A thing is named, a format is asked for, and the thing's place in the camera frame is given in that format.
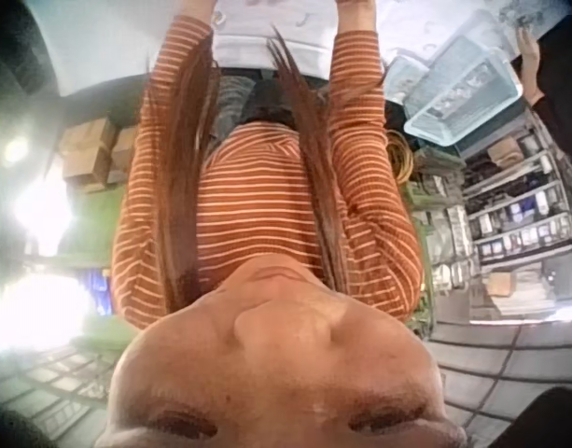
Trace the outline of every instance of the person's hand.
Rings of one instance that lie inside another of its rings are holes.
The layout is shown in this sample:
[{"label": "person's hand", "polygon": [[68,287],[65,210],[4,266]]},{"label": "person's hand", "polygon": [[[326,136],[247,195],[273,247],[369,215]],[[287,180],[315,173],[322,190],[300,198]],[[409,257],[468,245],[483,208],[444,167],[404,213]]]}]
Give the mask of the person's hand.
[{"label": "person's hand", "polygon": [[182,0],[181,14],[211,24],[217,0]]},{"label": "person's hand", "polygon": [[518,48],[525,63],[540,63],[540,45],[527,28],[516,29]]},{"label": "person's hand", "polygon": [[339,33],[376,31],[377,6],[375,0],[335,0],[340,21]]},{"label": "person's hand", "polygon": [[537,81],[540,67],[540,45],[532,33],[524,27],[519,27],[516,35],[518,48],[522,54],[521,82],[524,87],[524,98],[530,105],[535,105],[544,96]]}]

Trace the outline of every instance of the brown hair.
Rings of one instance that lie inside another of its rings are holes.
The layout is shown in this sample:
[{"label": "brown hair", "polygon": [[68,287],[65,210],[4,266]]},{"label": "brown hair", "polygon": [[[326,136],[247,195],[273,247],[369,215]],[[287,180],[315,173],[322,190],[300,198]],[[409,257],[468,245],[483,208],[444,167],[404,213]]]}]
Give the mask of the brown hair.
[{"label": "brown hair", "polygon": [[[197,200],[205,155],[211,145],[220,72],[212,55],[213,37],[200,42],[177,75],[167,108],[159,107],[155,83],[151,107],[161,130],[157,161],[157,252],[168,311],[178,311],[201,295],[197,257]],[[300,74],[286,42],[269,42],[283,89],[300,134],[300,156],[308,180],[324,281],[348,294],[342,223],[335,196],[335,175],[328,142],[327,107],[320,105]]]}]

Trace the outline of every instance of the cardboard box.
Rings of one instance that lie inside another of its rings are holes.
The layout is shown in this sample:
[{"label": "cardboard box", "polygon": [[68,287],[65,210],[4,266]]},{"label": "cardboard box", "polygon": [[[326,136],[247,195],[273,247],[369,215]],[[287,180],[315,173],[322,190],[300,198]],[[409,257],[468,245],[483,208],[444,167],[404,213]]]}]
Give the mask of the cardboard box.
[{"label": "cardboard box", "polygon": [[111,151],[117,135],[118,130],[109,119],[89,121],[67,129],[63,133],[59,144],[60,153],[66,156],[71,152],[92,147],[102,147],[106,151]]},{"label": "cardboard box", "polygon": [[493,297],[510,297],[516,290],[516,277],[513,273],[491,273],[487,282],[487,292]]},{"label": "cardboard box", "polygon": [[110,167],[111,157],[104,147],[74,151],[63,159],[63,180],[72,189],[105,189]]},{"label": "cardboard box", "polygon": [[111,153],[114,165],[124,173],[130,172],[130,166],[133,162],[136,131],[136,127],[122,129],[119,133],[118,141]]},{"label": "cardboard box", "polygon": [[113,161],[111,161],[111,169],[107,177],[108,185],[125,184],[128,182],[128,173],[120,170]]}]

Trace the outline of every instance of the metal shelf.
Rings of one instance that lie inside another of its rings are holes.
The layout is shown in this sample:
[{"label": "metal shelf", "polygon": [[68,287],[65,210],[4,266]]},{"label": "metal shelf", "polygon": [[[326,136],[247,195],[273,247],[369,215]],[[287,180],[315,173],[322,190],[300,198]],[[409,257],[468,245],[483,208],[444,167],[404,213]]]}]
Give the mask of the metal shelf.
[{"label": "metal shelf", "polygon": [[571,252],[571,251],[572,251],[572,244],[571,245],[565,245],[563,247],[559,247],[559,248],[552,250],[550,252],[541,252],[540,254],[521,257],[519,259],[512,259],[510,261],[500,260],[498,263],[482,264],[481,269],[482,269],[482,273],[489,273],[494,269],[508,268],[508,267],[512,267],[512,266],[520,266],[520,265],[525,265],[525,264],[529,264],[529,263],[534,263],[537,261],[541,261],[543,259],[548,259],[550,257],[557,257],[558,255],[564,254],[566,252]]},{"label": "metal shelf", "polygon": [[553,187],[557,187],[558,185],[560,185],[560,181],[559,180],[553,180],[552,182],[550,182],[547,185],[543,185],[542,187],[538,187],[537,189],[533,189],[532,191],[528,191],[525,194],[522,194],[520,196],[516,196],[515,198],[509,198],[506,199],[505,201],[498,203],[496,205],[492,205],[491,207],[485,208],[484,210],[481,210],[480,212],[477,213],[473,213],[472,215],[468,216],[468,220],[474,220],[477,219],[479,217],[482,217],[483,215],[486,215],[488,213],[493,213],[496,212],[497,210],[501,210],[504,207],[507,207],[509,205],[512,205],[513,203],[518,203],[519,201],[529,198],[531,196],[535,196],[536,194],[540,193],[541,191],[546,191],[547,189],[552,189]]},{"label": "metal shelf", "polygon": [[492,189],[496,189],[497,187],[503,184],[511,182],[512,180],[515,180],[522,175],[528,175],[536,171],[537,166],[534,164],[530,166],[529,169],[527,169],[526,171],[521,171],[521,169],[528,167],[528,165],[531,163],[539,161],[545,155],[549,155],[549,151],[547,151],[546,149],[538,152],[538,154],[524,161],[521,161],[516,165],[510,166],[510,168],[500,173],[497,173],[496,175],[493,175],[488,179],[484,179],[482,182],[479,182],[478,184],[473,185],[472,187],[465,189],[464,199],[468,201],[472,198],[475,198],[476,196],[479,196],[480,194],[486,193],[487,191],[491,191]]},{"label": "metal shelf", "polygon": [[499,233],[497,235],[488,236],[486,238],[481,238],[480,240],[475,240],[474,244],[475,245],[484,245],[486,243],[491,243],[492,241],[502,239],[504,236],[508,236],[508,235],[512,235],[514,233],[518,233],[520,231],[532,229],[533,227],[537,227],[537,226],[540,226],[542,224],[546,224],[546,223],[551,222],[555,219],[560,219],[561,217],[568,217],[568,216],[569,216],[569,213],[563,212],[563,213],[560,213],[558,215],[553,215],[552,217],[546,217],[545,219],[541,219],[540,221],[531,222],[530,224],[525,224],[525,225],[518,227],[516,229],[512,229],[511,231],[504,231],[503,233]]}]

